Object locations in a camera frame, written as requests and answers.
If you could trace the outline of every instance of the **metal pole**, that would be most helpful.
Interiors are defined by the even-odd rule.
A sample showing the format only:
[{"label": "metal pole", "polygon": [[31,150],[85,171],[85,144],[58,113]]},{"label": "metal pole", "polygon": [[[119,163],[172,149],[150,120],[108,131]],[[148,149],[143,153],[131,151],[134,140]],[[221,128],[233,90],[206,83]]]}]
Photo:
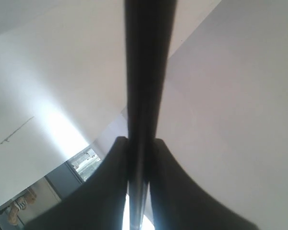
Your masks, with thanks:
[{"label": "metal pole", "polygon": [[141,229],[176,0],[125,0],[130,229]]}]

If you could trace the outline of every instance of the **black pole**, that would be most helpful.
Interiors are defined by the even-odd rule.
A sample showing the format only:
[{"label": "black pole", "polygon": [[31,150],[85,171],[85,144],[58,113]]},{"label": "black pole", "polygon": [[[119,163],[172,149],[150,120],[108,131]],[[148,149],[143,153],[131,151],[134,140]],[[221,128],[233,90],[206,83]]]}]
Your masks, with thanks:
[{"label": "black pole", "polygon": [[125,0],[130,229],[141,229],[176,0]]}]

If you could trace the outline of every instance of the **gray wall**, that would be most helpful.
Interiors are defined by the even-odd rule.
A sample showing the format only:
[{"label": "gray wall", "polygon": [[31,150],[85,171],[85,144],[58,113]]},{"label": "gray wall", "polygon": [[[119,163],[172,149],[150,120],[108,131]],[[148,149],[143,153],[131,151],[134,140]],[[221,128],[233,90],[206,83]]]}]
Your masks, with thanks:
[{"label": "gray wall", "polygon": [[169,59],[157,135],[219,201],[288,230],[288,1],[221,1]]}]

